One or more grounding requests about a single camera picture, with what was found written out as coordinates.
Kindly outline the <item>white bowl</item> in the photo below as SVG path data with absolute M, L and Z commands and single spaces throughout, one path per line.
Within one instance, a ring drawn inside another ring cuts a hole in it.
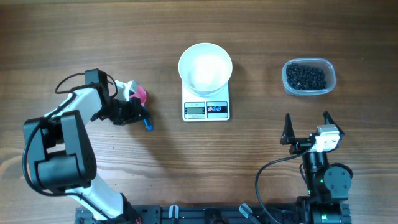
M 178 61 L 182 83 L 197 95 L 210 95 L 222 89 L 229 82 L 232 72 L 230 55 L 212 43 L 190 46 Z

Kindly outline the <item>black beans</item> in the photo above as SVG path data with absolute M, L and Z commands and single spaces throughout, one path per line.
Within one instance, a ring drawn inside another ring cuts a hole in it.
M 318 67 L 292 63 L 286 69 L 287 82 L 296 90 L 321 90 L 326 88 L 325 72 Z

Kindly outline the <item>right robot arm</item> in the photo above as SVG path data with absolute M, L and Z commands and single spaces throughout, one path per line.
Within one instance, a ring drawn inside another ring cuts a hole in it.
M 328 162 L 328 153 L 338 149 L 345 136 L 330 114 L 323 113 L 325 124 L 307 138 L 295 137 L 290 115 L 285 116 L 282 145 L 289 145 L 292 156 L 302 158 L 301 173 L 308 195 L 297 198 L 292 223 L 352 222 L 348 200 L 353 171 L 342 163 Z

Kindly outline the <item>pink scoop blue handle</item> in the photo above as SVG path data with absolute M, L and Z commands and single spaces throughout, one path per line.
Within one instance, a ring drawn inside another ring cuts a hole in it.
M 141 105 L 142 105 L 144 108 L 146 108 L 146 107 L 145 107 L 145 102 L 146 102 L 146 99 L 147 99 L 146 91 L 145 91 L 145 89 L 143 89 L 143 87 L 141 87 L 140 85 L 138 85 L 138 86 L 135 87 L 134 93 L 131 93 L 131 94 L 129 95 L 129 97 L 130 97 L 130 98 L 138 98 L 138 99 L 140 99 Z M 152 122 L 152 117 L 151 117 L 151 115 L 149 115 L 149 117 L 146 118 L 146 119 L 144 120 L 144 122 L 145 122 L 145 125 L 146 125 L 146 128 L 147 128 L 148 131 L 152 131 L 152 130 L 154 129 L 154 125 L 153 125 L 153 122 Z

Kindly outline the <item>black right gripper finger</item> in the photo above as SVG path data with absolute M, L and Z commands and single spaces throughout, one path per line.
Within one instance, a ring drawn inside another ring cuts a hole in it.
M 285 116 L 284 130 L 281 135 L 280 144 L 288 145 L 295 142 L 295 134 L 292 127 L 290 115 L 287 113 Z
M 332 119 L 332 117 L 330 116 L 329 112 L 324 111 L 323 112 L 323 117 L 324 117 L 324 121 L 325 124 L 330 124 L 330 125 L 335 125 L 339 131 L 339 136 L 340 137 L 344 137 L 345 133 L 342 131 L 342 129 L 334 122 L 334 120 Z

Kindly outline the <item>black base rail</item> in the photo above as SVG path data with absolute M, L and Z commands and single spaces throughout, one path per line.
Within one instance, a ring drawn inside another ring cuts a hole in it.
M 214 224 L 214 223 L 319 223 L 351 224 L 347 204 L 270 204 L 262 207 L 170 207 L 135 206 L 133 223 Z

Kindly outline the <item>white kitchen scale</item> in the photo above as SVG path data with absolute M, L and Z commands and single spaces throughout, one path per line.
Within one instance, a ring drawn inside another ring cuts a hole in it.
M 182 119 L 185 122 L 228 121 L 230 119 L 229 85 L 199 95 L 182 84 Z

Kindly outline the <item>clear plastic container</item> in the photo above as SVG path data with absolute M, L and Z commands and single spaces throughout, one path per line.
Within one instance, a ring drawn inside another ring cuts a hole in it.
M 323 58 L 297 58 L 282 68 L 284 91 L 293 96 L 315 96 L 331 92 L 336 86 L 336 72 Z

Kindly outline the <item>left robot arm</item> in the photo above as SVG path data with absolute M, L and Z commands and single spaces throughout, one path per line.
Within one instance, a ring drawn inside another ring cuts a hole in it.
M 53 111 L 24 123 L 25 181 L 46 197 L 76 200 L 95 223 L 141 223 L 127 198 L 98 174 L 86 125 L 108 119 L 123 126 L 150 118 L 150 113 L 135 97 L 139 86 L 134 80 L 124 83 L 99 69 L 82 76 L 84 84 L 65 90 L 66 100 Z

